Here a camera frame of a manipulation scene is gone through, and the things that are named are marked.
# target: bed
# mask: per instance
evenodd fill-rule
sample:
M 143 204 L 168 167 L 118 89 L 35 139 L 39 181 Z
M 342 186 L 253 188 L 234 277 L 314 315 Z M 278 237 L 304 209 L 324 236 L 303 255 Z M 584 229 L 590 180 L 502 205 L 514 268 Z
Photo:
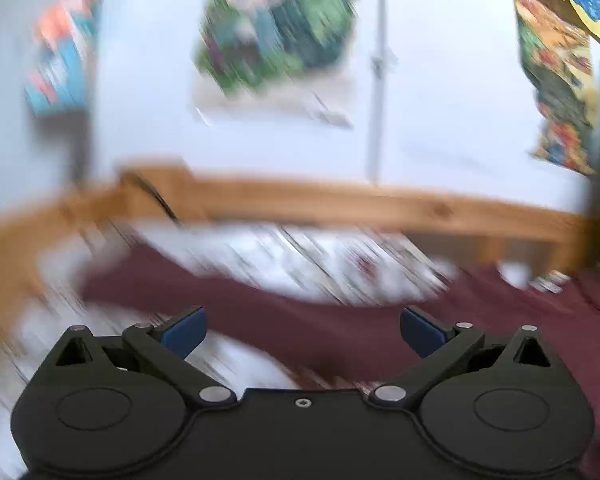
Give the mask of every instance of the bed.
M 152 191 L 182 226 L 169 221 Z M 432 261 L 405 235 L 419 232 L 471 238 L 480 270 L 460 271 Z M 588 359 L 600 357 L 600 298 L 592 295 L 600 290 L 600 276 L 568 280 L 552 274 L 534 283 L 539 290 L 516 289 L 494 266 L 506 257 L 512 240 L 544 247 L 539 273 L 573 273 L 600 257 L 600 219 L 409 189 L 199 176 L 181 164 L 164 162 L 123 168 L 112 186 L 77 191 L 0 222 L 0 478 L 17 478 L 24 470 L 8 417 L 26 381 L 67 326 L 82 323 L 109 335 L 134 322 L 160 322 L 172 314 L 166 306 L 140 312 L 106 304 L 106 296 L 99 306 L 94 306 L 98 298 L 93 304 L 83 301 L 83 282 L 76 276 L 84 276 L 85 267 L 107 272 L 138 247 L 149 246 L 202 280 L 220 276 L 238 287 L 271 291 L 291 298 L 295 308 L 323 305 L 316 316 L 343 305 L 382 304 L 386 308 L 376 307 L 374 315 L 383 311 L 391 318 L 391 308 L 409 301 L 426 305 L 445 321 L 471 317 L 486 330 L 504 333 L 525 319 L 558 326 L 555 320 L 561 316 L 560 334 L 587 333 L 579 323 L 597 331 Z M 564 291 L 572 293 L 567 307 L 547 296 L 558 298 L 557 292 Z M 540 297 L 547 304 L 544 313 L 534 310 Z M 268 304 L 267 298 L 256 300 Z M 578 306 L 579 317 L 573 318 Z M 177 301 L 170 308 L 177 309 Z M 355 312 L 352 319 L 363 316 L 363 309 Z M 319 366 L 302 366 L 303 357 L 285 362 L 275 346 L 261 346 L 267 354 L 245 345 L 245 340 L 251 342 L 248 336 L 231 337 L 231 329 L 218 332 L 187 361 L 238 393 L 249 386 L 352 384 L 350 378 L 320 373 Z M 398 341 L 397 323 L 395 336 Z M 329 351 L 342 352 L 342 347 Z M 408 348 L 400 352 L 398 364 L 407 366 L 413 355 Z M 600 366 L 588 368 L 584 388 L 598 407 Z M 353 383 L 363 390 L 381 379 L 358 375 Z M 600 463 L 594 453 L 589 458 Z

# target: white wall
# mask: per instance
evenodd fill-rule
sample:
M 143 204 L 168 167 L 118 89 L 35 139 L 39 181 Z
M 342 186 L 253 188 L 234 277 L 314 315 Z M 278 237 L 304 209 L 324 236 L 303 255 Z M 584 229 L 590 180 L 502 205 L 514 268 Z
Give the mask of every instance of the white wall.
M 34 121 L 23 97 L 30 56 L 21 52 L 29 50 L 37 13 L 51 1 L 0 0 L 0 212 L 66 186 L 72 142 L 84 136 L 84 125 L 72 118 Z M 165 155 L 208 170 L 362 179 L 378 0 L 360 0 L 352 130 L 272 114 L 206 126 L 192 111 L 190 60 L 203 1 L 105 0 L 90 127 L 92 176 L 113 176 L 116 164 L 130 158 Z
M 542 117 L 513 0 L 388 0 L 382 180 L 581 212 L 590 179 L 532 158 Z M 591 40 L 600 88 L 600 44 Z
M 35 121 L 24 100 L 29 31 L 52 0 L 0 0 L 0 213 L 55 196 L 77 155 L 112 177 L 130 158 L 193 168 L 363 180 L 372 121 L 378 0 L 360 0 L 355 127 L 254 115 L 204 125 L 191 110 L 190 53 L 203 0 L 105 0 L 87 124 Z M 388 0 L 398 65 L 387 83 L 381 182 L 579 211 L 589 181 L 531 159 L 540 116 L 518 60 L 512 0 Z M 600 48 L 592 41 L 596 77 Z

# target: metal screw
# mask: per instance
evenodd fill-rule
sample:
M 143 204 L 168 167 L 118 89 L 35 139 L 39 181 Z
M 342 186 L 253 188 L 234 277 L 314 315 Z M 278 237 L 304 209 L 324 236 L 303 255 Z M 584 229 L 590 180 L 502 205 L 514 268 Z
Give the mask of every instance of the metal screw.
M 380 79 L 384 75 L 384 69 L 386 68 L 386 63 L 384 59 L 380 56 L 373 56 L 371 58 L 371 67 L 374 71 L 374 75 Z
M 375 392 L 376 397 L 380 400 L 385 400 L 386 402 L 398 402 L 407 396 L 407 392 L 405 392 L 400 386 L 380 386 Z
M 205 402 L 225 402 L 231 398 L 231 390 L 224 386 L 207 386 L 200 390 L 200 399 Z

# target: wooden rail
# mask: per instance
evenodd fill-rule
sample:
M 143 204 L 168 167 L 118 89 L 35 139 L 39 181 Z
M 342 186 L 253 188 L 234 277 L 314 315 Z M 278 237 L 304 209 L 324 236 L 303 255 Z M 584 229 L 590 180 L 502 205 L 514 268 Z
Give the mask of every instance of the wooden rail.
M 42 291 L 37 255 L 87 225 L 164 218 L 130 181 L 139 174 L 183 222 L 272 221 L 364 226 L 388 232 L 478 237 L 477 261 L 496 262 L 508 240 L 545 242 L 546 269 L 573 270 L 600 246 L 600 220 L 494 200 L 362 184 L 203 176 L 181 164 L 123 168 L 115 186 L 76 191 L 0 222 L 0 330 L 24 299 Z

